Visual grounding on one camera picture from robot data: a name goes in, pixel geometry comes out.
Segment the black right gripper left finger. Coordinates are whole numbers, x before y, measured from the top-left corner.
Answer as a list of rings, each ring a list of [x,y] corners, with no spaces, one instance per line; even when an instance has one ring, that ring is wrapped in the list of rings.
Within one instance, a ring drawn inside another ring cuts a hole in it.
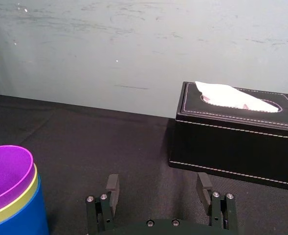
[[[100,196],[88,195],[85,199],[88,234],[100,234],[115,228],[114,216],[120,193],[119,175],[108,177],[106,191]]]

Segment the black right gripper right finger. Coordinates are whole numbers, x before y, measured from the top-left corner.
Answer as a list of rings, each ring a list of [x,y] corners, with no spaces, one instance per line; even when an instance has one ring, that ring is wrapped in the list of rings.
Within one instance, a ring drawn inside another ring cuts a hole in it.
[[[217,230],[237,230],[238,219],[235,196],[213,190],[209,176],[199,172],[196,183],[200,202],[209,216],[209,226]]]

